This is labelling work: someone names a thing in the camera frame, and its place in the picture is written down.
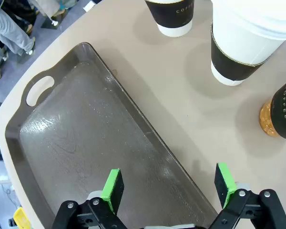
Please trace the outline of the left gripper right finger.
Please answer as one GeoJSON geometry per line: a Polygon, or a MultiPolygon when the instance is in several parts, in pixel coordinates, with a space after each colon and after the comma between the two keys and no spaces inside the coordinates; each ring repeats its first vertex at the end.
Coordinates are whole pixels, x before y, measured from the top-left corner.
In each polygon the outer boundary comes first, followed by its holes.
{"type": "Polygon", "coordinates": [[[209,228],[235,229],[240,219],[249,219],[256,229],[286,229],[286,213],[274,190],[255,194],[238,187],[226,163],[216,164],[214,184],[222,210],[209,228]]]}

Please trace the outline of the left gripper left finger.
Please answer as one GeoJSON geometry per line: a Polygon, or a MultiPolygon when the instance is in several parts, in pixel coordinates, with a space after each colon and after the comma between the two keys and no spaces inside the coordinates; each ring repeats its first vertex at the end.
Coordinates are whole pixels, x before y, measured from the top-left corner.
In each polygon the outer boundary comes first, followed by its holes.
{"type": "Polygon", "coordinates": [[[53,229],[125,229],[117,216],[124,183],[120,169],[112,169],[101,191],[90,193],[86,201],[64,201],[54,219],[53,229]]]}

